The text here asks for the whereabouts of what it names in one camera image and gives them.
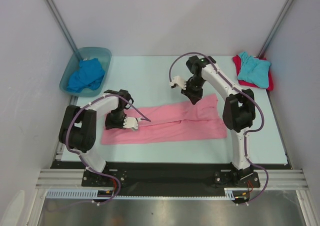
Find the pink t shirt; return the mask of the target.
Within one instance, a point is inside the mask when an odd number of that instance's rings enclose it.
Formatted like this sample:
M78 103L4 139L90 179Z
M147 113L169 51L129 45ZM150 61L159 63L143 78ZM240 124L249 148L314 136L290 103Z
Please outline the pink t shirt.
M110 129L101 136L102 145L148 144L227 137L227 128L220 118L216 94L203 97L195 105L189 101L139 110L151 121L141 121L138 130Z

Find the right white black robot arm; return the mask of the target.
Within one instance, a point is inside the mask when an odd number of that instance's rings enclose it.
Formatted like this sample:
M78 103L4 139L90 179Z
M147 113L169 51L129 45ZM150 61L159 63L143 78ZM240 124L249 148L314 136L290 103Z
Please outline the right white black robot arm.
M246 152L248 142L245 133L253 125L256 117L254 106L254 93L244 90L236 85L222 72L216 61L212 58L189 57L186 66L192 76L186 81L182 80L181 93L196 104L203 96L203 85L208 82L224 100L222 119L231 131L233 157L233 172L230 174L231 182L235 186L243 186L248 182L253 169L249 163Z

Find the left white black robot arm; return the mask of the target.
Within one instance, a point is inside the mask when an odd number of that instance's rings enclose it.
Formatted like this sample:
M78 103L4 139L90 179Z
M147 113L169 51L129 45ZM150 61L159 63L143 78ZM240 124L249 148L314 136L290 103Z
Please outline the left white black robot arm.
M133 103L127 90L107 90L85 106L67 106L59 132L59 142L79 156L86 169L94 172L93 180L101 186L109 183L111 174L105 170L106 161L95 148L97 121L105 118L105 128L137 129L138 121L127 117L125 109Z

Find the blue crumpled t shirt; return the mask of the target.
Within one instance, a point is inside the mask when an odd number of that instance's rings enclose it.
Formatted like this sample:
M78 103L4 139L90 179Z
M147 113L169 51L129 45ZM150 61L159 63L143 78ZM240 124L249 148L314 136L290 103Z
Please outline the blue crumpled t shirt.
M97 58L80 60L78 66L79 69L69 77L66 90L80 93L85 88L98 89L106 73L100 61Z

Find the red folded t shirt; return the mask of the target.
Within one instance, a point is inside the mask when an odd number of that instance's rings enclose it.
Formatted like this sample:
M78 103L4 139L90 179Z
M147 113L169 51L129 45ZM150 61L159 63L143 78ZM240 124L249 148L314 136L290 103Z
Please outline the red folded t shirt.
M242 60L239 57L239 55L236 55L232 58L232 61L235 65L235 70L236 70L236 75L238 76L240 71L241 71L241 67L242 67ZM258 86L256 84L247 82L247 81L243 81L238 79L238 83L241 86L247 86L247 87L253 87L253 88L258 88ZM272 78L272 74L271 71L268 72L268 87L266 88L267 91L272 91L274 89L274 82L273 82L273 78Z

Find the teal folded t shirt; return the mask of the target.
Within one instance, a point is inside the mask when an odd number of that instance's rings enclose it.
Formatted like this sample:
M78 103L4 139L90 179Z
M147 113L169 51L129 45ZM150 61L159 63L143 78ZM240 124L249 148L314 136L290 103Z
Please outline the teal folded t shirt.
M268 72L271 63L249 55L247 52L238 54L242 60L241 70L238 79L256 84L259 88L267 88L269 86Z

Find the teal plastic bin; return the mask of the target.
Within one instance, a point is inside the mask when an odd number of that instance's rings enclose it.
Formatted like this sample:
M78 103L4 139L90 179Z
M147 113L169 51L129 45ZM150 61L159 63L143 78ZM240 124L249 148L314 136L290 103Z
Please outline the teal plastic bin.
M112 54L101 47L83 47L71 56L59 88L72 96L98 95L107 78Z

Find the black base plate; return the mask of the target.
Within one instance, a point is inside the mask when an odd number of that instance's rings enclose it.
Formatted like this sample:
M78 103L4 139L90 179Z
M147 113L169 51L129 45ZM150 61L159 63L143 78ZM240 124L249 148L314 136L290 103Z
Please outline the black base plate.
M55 161L56 177L83 188L119 189L120 196L207 197L222 196L227 188L259 189L271 184L276 173L292 168L280 164L251 166L241 177L231 164L120 163L109 162L102 175L90 172L80 162Z

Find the right aluminium corner post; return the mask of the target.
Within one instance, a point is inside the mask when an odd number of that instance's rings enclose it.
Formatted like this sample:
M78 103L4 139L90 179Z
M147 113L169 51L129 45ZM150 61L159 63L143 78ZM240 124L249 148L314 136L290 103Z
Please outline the right aluminium corner post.
M288 15L290 9L292 8L293 4L294 4L295 0L285 0L285 3L282 7L282 9L280 10L279 15L277 16L267 38L265 39L262 48L260 49L259 53L258 53L258 58L264 58L268 48L270 47L271 43L273 42L274 38L277 35L278 30L280 29L281 25L283 24L283 22L285 21L286 16Z

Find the aluminium corner post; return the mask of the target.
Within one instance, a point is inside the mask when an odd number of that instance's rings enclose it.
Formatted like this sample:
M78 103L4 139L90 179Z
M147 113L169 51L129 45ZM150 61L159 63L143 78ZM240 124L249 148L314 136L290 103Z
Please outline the aluminium corner post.
M67 28L67 25L64 21L64 19L61 16L61 13L59 12L59 9L56 5L56 3L54 2L54 0L44 0L44 2L46 3L51 15L53 16L53 18L55 19L55 21L57 22L58 27L60 28L64 38L66 39L68 45L70 46L71 50L73 52L77 51L78 48L71 36L71 33L69 31L69 29Z
M295 0L285 0L285 3L282 7L282 9L280 10L279 15L277 16L267 38L265 39L262 48L260 49L259 53L258 53L258 58L264 58L268 48L270 47L271 43L273 42L274 38L277 35L278 30L280 29L281 25L283 24L283 22L285 21L286 16L288 15L290 9L292 8L293 4L294 4Z

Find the front aluminium rail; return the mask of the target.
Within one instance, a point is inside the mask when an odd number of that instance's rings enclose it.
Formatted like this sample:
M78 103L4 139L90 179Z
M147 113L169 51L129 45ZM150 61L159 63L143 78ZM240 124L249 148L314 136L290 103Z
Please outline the front aluminium rail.
M36 188L81 188L84 169L43 169L41 170ZM305 175L299 170L257 170L263 186L268 179L267 190L307 190Z

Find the left aluminium corner post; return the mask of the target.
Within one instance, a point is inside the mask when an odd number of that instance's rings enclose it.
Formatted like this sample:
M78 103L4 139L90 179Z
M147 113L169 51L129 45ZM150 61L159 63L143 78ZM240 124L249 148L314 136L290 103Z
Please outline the left aluminium corner post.
M54 2L54 0L44 0L44 2L46 3L51 15L53 16L53 18L55 19L55 21L57 22L58 27L60 28L64 38L66 39L68 45L70 46L71 50L73 52L77 51L78 48L71 36L71 33L69 31L69 29L67 28L67 25L64 21L64 19L61 16L61 13L59 12L59 9L56 5L56 3Z

